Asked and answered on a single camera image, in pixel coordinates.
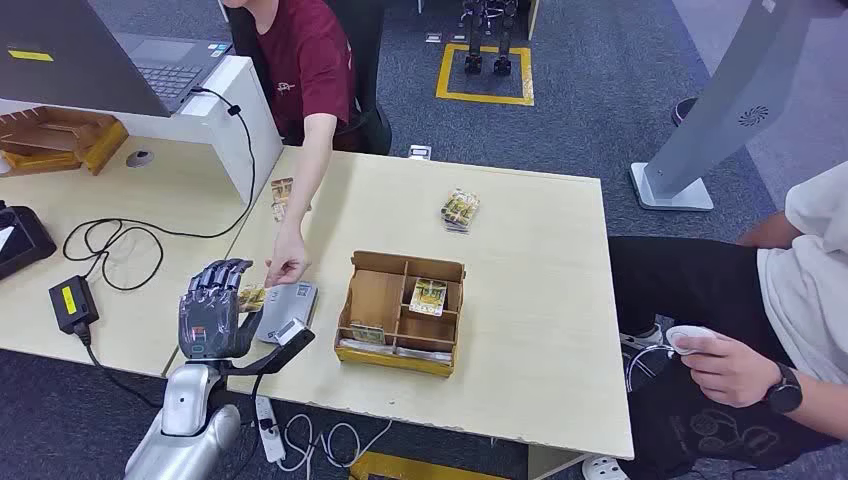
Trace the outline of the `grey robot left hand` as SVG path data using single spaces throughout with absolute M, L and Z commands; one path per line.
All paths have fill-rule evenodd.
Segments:
M 263 313 L 240 321 L 239 286 L 251 260 L 216 260 L 193 276 L 180 298 L 179 346 L 190 360 L 241 358 L 247 354 Z

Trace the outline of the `person's left hand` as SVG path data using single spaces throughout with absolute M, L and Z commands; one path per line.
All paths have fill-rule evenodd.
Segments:
M 678 345 L 691 353 L 682 357 L 691 378 L 710 400 L 745 408 L 762 401 L 781 378 L 778 365 L 730 337 L 682 337 Z
M 265 261 L 267 273 L 264 286 L 293 284 L 301 279 L 311 265 L 298 224 L 283 223 L 275 237 L 273 252 Z

